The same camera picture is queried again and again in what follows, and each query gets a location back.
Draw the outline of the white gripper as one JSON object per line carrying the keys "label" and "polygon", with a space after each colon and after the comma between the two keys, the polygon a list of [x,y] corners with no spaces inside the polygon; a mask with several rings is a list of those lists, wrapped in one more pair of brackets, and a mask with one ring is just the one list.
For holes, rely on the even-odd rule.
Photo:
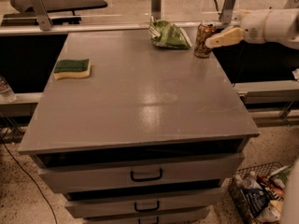
{"label": "white gripper", "polygon": [[223,29],[220,33],[209,37],[206,40],[205,45],[210,49],[214,49],[238,44],[243,39],[251,44],[265,43],[264,27],[270,12],[270,9],[240,9],[238,11],[240,28],[229,26]]}

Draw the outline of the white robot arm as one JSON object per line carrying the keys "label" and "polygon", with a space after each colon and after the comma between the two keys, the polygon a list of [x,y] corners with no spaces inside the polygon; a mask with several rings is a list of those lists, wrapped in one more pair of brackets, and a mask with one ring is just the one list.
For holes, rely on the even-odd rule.
{"label": "white robot arm", "polygon": [[[298,8],[241,10],[237,26],[229,26],[205,41],[210,48],[230,46],[242,40],[251,44],[276,42],[299,49]],[[299,223],[299,159],[292,166],[280,224]]]}

